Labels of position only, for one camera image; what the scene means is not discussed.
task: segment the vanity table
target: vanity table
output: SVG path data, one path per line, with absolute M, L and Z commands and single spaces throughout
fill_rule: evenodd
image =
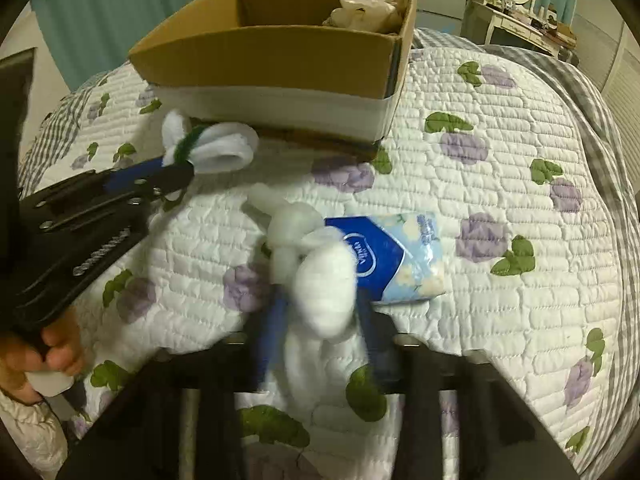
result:
M 502 6 L 507 8 L 514 5 L 525 6 L 529 4 L 529 13 L 523 18 L 530 22 L 533 17 L 533 8 L 536 0 L 499 0 Z M 484 0 L 468 0 L 462 21 L 460 36 L 468 38 L 475 44 L 491 43 L 495 29 L 502 29 L 525 41 L 532 50 L 542 49 L 550 56 L 558 57 L 560 45 L 546 37 L 540 30 L 531 27 L 528 23 L 514 18 L 500 10 L 491 8 Z

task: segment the tissue packet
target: tissue packet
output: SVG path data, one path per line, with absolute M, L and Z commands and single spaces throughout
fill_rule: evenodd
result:
M 428 213 L 326 218 L 358 258 L 358 286 L 379 303 L 428 300 L 444 293 L 442 247 Z

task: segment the gray checkered fabric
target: gray checkered fabric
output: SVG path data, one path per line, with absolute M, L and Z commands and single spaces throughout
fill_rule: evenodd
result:
M 66 155 L 80 130 L 80 117 L 91 90 L 107 75 L 94 75 L 78 90 L 65 96 L 55 112 L 49 114 L 40 125 L 40 134 L 24 156 L 18 171 L 18 186 L 22 196 L 28 196 L 37 188 L 47 168 Z
M 432 28 L 416 28 L 414 30 L 413 48 L 429 48 L 429 47 L 449 46 L 453 48 L 464 48 L 465 50 L 475 50 L 476 52 L 484 52 L 482 48 L 477 46 L 467 38 L 460 36 L 452 36 L 444 32 L 438 32 Z
M 574 462 L 582 478 L 594 480 L 620 451 L 639 418 L 640 227 L 636 200 L 623 161 L 620 133 L 598 89 L 576 67 L 515 47 L 490 45 L 484 49 L 530 69 L 570 108 L 582 137 L 591 176 L 615 225 L 623 287 L 618 351 L 611 364 L 608 395 L 590 423 L 587 445 Z

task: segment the finger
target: finger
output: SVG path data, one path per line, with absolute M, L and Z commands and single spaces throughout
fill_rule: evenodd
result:
M 23 404 L 35 404 L 42 397 L 29 384 L 23 372 L 16 372 L 0 361 L 0 388 Z
M 76 323 L 73 307 L 70 306 L 62 316 L 44 327 L 40 335 L 47 346 L 60 346 L 68 341 L 79 340 L 80 329 Z
M 0 360 L 16 372 L 35 372 L 43 365 L 40 354 L 15 335 L 0 338 Z
M 79 344 L 65 344 L 56 346 L 47 352 L 47 365 L 52 370 L 66 370 L 82 355 Z
M 80 372 L 82 372 L 83 368 L 84 368 L 84 358 L 81 357 L 78 360 L 76 360 L 76 362 L 73 363 L 71 366 L 66 368 L 64 370 L 64 373 L 65 373 L 65 375 L 68 375 L 69 377 L 75 377 Z

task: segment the bed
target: bed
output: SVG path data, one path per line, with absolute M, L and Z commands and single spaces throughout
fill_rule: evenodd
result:
M 44 121 L 20 167 L 23 193 L 160 155 L 167 111 L 129 63 L 97 75 Z M 204 348 L 259 304 L 264 233 L 242 204 L 252 183 L 265 182 L 324 216 L 433 212 L 446 293 L 383 311 L 439 351 L 489 351 L 581 476 L 596 479 L 640 404 L 638 211 L 598 91 L 578 69 L 541 54 L 419 29 L 378 155 L 372 163 L 345 156 L 336 171 L 335 153 L 265 139 L 250 167 L 196 177 L 180 206 L 159 210 L 150 237 L 76 302 L 92 363 L 76 434 L 155 349 Z M 523 238 L 525 249 L 514 244 Z M 510 248 L 524 259 L 501 259 Z M 108 283 L 118 280 L 113 292 Z M 366 365 L 357 333 L 324 359 L 330 381 L 310 410 L 290 398 L 277 365 L 263 392 L 238 396 L 243 420 L 295 428 L 246 438 L 250 478 L 389 477 L 399 399 L 364 412 L 348 399 Z M 441 404 L 449 479 L 455 397 L 443 392 Z

